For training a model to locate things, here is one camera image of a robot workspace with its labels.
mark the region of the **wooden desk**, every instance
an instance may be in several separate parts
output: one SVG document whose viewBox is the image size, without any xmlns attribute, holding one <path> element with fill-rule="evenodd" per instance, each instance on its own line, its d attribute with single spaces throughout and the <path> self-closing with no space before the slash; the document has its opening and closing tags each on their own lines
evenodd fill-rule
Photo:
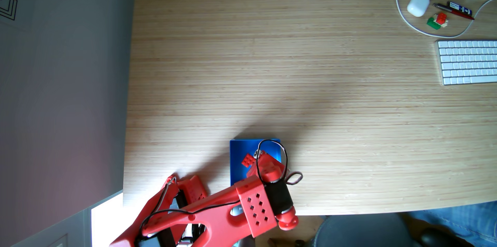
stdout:
<svg viewBox="0 0 497 247">
<path fill-rule="evenodd" d="M 497 39 L 496 12 L 464 38 Z M 439 34 L 469 22 L 449 17 Z M 441 86 L 435 40 L 394 0 L 136 0 L 126 205 L 173 172 L 228 187 L 229 140 L 273 136 L 300 215 L 497 200 L 497 85 Z"/>
</svg>

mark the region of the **keyboard key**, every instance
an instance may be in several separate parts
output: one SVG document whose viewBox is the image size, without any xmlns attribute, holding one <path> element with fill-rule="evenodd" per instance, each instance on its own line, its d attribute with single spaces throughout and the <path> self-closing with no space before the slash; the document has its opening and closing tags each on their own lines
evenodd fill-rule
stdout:
<svg viewBox="0 0 497 247">
<path fill-rule="evenodd" d="M 497 81 L 497 75 L 492 76 L 473 76 L 469 77 L 471 83 L 485 83 L 485 82 L 495 82 Z"/>
<path fill-rule="evenodd" d="M 442 64 L 442 69 L 454 69 L 454 66 L 452 65 L 451 62 L 449 62 L 449 63 L 443 63 Z"/>
</svg>

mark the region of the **person's leg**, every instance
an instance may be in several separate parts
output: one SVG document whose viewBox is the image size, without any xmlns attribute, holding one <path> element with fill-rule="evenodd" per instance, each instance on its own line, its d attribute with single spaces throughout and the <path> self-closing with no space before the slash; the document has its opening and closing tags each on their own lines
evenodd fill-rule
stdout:
<svg viewBox="0 0 497 247">
<path fill-rule="evenodd" d="M 408 212 L 413 218 L 448 227 L 475 247 L 497 247 L 497 202 Z"/>
</svg>

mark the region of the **red pen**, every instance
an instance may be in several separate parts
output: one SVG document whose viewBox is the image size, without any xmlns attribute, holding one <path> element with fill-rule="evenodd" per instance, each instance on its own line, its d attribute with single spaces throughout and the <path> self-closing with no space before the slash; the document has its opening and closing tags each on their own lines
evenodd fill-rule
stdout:
<svg viewBox="0 0 497 247">
<path fill-rule="evenodd" d="M 440 9 L 442 9 L 444 11 L 447 11 L 449 13 L 452 13 L 454 15 L 458 15 L 458 16 L 461 16 L 463 18 L 470 19 L 470 20 L 475 20 L 475 18 L 469 16 L 468 14 L 459 12 L 456 9 L 449 8 L 449 7 L 445 6 L 445 5 L 433 3 L 433 6 L 436 7 L 436 8 L 440 8 Z"/>
</svg>

